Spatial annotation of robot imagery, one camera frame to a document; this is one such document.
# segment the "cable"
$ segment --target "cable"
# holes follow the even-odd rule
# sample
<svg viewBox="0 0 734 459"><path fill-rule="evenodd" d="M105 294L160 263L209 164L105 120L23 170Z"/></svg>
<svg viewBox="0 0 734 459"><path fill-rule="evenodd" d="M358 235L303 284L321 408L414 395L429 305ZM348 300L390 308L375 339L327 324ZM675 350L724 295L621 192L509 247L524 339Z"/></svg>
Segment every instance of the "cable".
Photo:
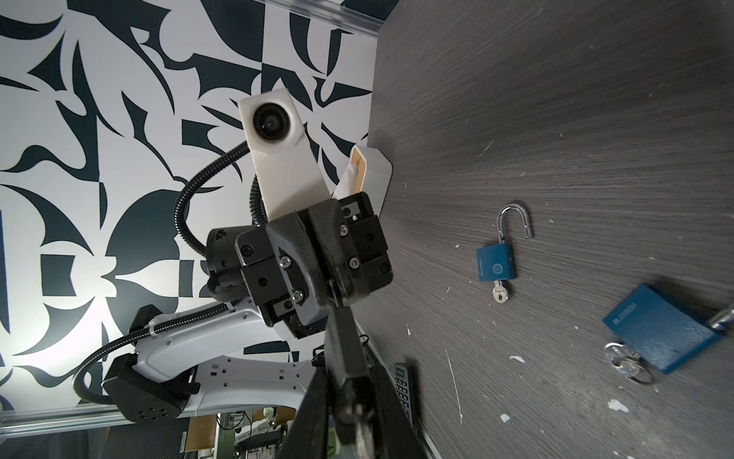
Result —
<svg viewBox="0 0 734 459"><path fill-rule="evenodd" d="M181 238L194 249L196 253L206 257L206 246L196 239L196 236L189 230L186 224L186 209L189 207L189 201L194 197L196 191L199 190L210 178L222 172L227 166L234 164L235 161L248 154L250 149L247 147L247 141L232 148L227 153L215 159L211 164L204 167L198 174L192 178L179 193L176 202L173 205L173 224Z"/></svg>
<svg viewBox="0 0 734 459"><path fill-rule="evenodd" d="M244 416L240 418L239 422L238 422L238 423L237 423L237 425L236 425L236 426L234 426L234 427L230 427L229 429L225 429L224 427L222 427L222 425L221 425L221 424L219 423L219 416L217 416L217 417L216 417L216 420L217 420L217 425L218 425L218 426L219 426L219 428L220 428L220 429L222 429L222 430L235 430L235 429L236 429L237 427L239 427L239 426L240 426L240 424L242 424L242 421L244 421L244 417L245 417L245 416L247 416L247 413L245 413L244 411L242 411L242 414L244 414Z"/></svg>
<svg viewBox="0 0 734 459"><path fill-rule="evenodd" d="M224 303L220 303L210 308L202 309L201 311L196 311L185 316L179 316L175 319L167 320L166 322L161 322L153 327L153 331L156 333L162 333L164 331L172 330L173 328L178 328L184 325L191 324L193 322L199 322L200 320L208 319L209 317L214 317L227 310L227 305L225 305ZM76 392L76 394L79 395L83 400L91 403L97 403L99 405L114 405L115 403L112 402L112 399L110 399L109 396L92 392L91 389L88 388L87 384L84 382L84 376L87 374L90 368L92 368L92 365L96 364L105 355L110 354L111 352L120 349L123 346L127 346L128 344L139 341L140 339L147 338L148 336L150 336L150 328L143 328L141 330L127 334L122 338L115 339L114 341L105 344L104 346L93 352L81 363L81 365L79 365L76 373L74 373L74 378L72 379L71 383L72 387L74 387L74 392Z"/></svg>
<svg viewBox="0 0 734 459"><path fill-rule="evenodd" d="M242 414L244 414L245 416L247 416L247 412L246 411L242 411ZM247 421L250 423L250 438L252 438L252 419L250 419L250 417L247 416Z"/></svg>
<svg viewBox="0 0 734 459"><path fill-rule="evenodd" d="M268 223L263 193L260 191L260 182L257 176L252 179L252 186L250 187L250 215L252 215L252 222L257 226Z"/></svg>

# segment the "calculator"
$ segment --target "calculator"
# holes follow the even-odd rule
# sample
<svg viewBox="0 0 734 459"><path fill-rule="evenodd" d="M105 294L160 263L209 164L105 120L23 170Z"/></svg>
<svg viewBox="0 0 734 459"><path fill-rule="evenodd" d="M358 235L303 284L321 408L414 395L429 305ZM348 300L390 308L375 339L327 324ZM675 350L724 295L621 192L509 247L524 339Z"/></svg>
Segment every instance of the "calculator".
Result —
<svg viewBox="0 0 734 459"><path fill-rule="evenodd" d="M415 429L418 421L417 401L415 400L415 381L413 380L413 369L405 362L395 363L395 390L398 394L398 400L403 407L410 425Z"/></svg>

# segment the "silver key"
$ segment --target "silver key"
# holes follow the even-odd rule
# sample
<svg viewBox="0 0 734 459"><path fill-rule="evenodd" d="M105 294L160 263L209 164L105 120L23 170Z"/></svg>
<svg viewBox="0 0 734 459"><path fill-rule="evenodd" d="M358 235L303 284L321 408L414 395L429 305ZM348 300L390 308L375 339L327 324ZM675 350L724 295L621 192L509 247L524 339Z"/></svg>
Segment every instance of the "silver key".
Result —
<svg viewBox="0 0 734 459"><path fill-rule="evenodd" d="M495 288L492 289L492 296L495 298L497 303L504 303L507 301L509 294L507 289L502 286L502 281L495 281Z"/></svg>
<svg viewBox="0 0 734 459"><path fill-rule="evenodd" d="M640 366L633 362L639 361L639 358L638 353L624 344L608 343L604 346L604 361L624 376L637 376L640 373Z"/></svg>

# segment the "wall mural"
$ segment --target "wall mural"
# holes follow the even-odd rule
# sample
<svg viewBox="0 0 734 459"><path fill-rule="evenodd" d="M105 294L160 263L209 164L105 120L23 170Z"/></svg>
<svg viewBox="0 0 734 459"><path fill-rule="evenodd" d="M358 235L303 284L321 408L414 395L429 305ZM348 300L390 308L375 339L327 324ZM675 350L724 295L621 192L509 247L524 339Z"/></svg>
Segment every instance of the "wall mural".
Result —
<svg viewBox="0 0 734 459"><path fill-rule="evenodd" d="M26 0L0 5L0 404L77 405L70 376L137 309L210 303L177 237L176 195L243 139L237 101L286 87L331 190L365 145L377 42L251 0ZM248 157L188 221L251 221ZM323 333L237 355L310 358ZM101 378L117 351L92 369Z"/></svg>

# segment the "padlock shackle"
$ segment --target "padlock shackle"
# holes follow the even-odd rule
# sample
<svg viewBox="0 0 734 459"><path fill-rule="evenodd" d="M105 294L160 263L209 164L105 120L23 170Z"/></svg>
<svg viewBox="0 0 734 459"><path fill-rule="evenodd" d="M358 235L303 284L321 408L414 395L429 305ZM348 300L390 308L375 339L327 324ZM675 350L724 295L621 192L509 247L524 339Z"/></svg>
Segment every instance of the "padlock shackle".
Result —
<svg viewBox="0 0 734 459"><path fill-rule="evenodd" d="M512 203L507 204L507 206L500 211L499 215L497 215L497 235L500 243L504 242L504 225L502 220L504 219L504 215L511 210L520 212L520 215L523 217L523 226L525 227L525 239L532 239L533 228L530 226L530 214L528 214L528 211L520 204Z"/></svg>
<svg viewBox="0 0 734 459"><path fill-rule="evenodd" d="M731 326L732 322L734 322L734 303L711 317L707 322L707 325L716 331L726 331Z"/></svg>

